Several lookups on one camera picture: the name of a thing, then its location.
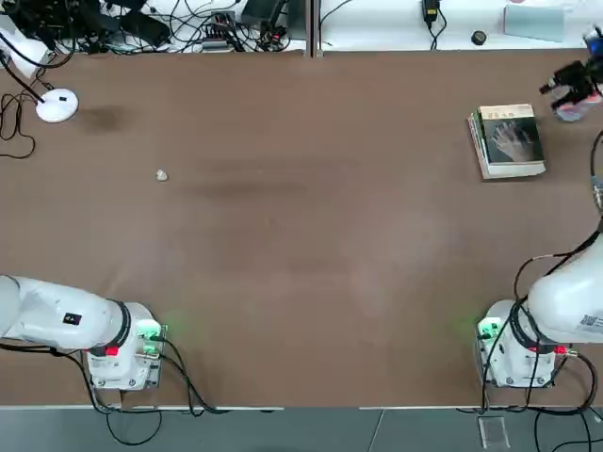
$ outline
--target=brown tabletop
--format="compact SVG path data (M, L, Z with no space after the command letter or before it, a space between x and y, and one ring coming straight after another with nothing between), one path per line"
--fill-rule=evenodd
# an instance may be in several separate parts
M47 79L78 94L77 115L45 124L26 104L38 148L0 159L0 271L149 306L221 406L479 404L475 322L524 260L596 225L587 158L603 110L563 124L538 93L586 57L75 57ZM526 102L547 173L482 182L468 113ZM576 405L586 384L564 373L534 402ZM136 400L184 394L166 370ZM74 365L0 354L0 405L87 402Z

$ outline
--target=hand image on book cover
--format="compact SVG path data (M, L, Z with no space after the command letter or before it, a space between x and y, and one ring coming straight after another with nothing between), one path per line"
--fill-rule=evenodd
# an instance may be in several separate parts
M497 149L515 163L537 160L537 151L529 135L515 121L498 125L492 136Z

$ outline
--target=robotic arm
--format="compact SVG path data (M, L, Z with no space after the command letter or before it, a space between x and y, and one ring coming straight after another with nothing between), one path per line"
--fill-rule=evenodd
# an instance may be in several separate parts
M92 383L137 390L156 384L161 326L141 304L63 285L0 276L0 337L83 349Z
M490 308L478 325L487 381L496 386L547 387L555 376L555 355L568 353L562 344L603 343L600 230L578 259L538 280L521 308L510 299Z
M553 76L540 87L540 93L546 94L552 90L563 89L564 95L559 96L551 104L553 110L564 105L577 105L592 96L600 95L598 85L603 83L603 33L599 27L584 37L586 46L591 54L586 63L574 61L556 71Z

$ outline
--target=white device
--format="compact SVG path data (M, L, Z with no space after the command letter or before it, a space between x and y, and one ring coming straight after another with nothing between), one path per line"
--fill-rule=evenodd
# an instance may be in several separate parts
M51 89L42 94L44 102L38 102L36 113L42 121L63 122L75 114L79 106L77 96L68 89Z
M540 345L550 345L550 351L538 354L536 367L536 351L524 347L510 325L496 342L513 304L510 299L499 301L478 324L481 373L494 346L487 372L490 382L520 388L547 386L555 354L563 352L563 347L554 348L556 344L603 343L603 236L574 262L532 286L524 307L541 333ZM521 330L536 342L528 316L520 310L516 318Z
M158 348L150 338L161 335L161 326L141 304L0 276L0 309L0 337L85 350L95 387L143 389L158 367Z
M30 60L38 63L47 61L48 47L43 42L26 38L7 15L0 15L0 33ZM29 63L17 52L14 52L3 40L0 40L0 51L4 55L10 56L15 67L27 78L31 78L38 69L36 65ZM41 99L43 102L37 101L36 103L36 113L42 121L46 122L68 120L75 114L79 105L75 93L68 89L51 89L42 94Z

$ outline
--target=book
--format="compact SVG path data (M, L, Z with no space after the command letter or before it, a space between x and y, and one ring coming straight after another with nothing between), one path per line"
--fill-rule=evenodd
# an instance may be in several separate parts
M467 122L484 179L545 172L545 156L531 105L480 106Z

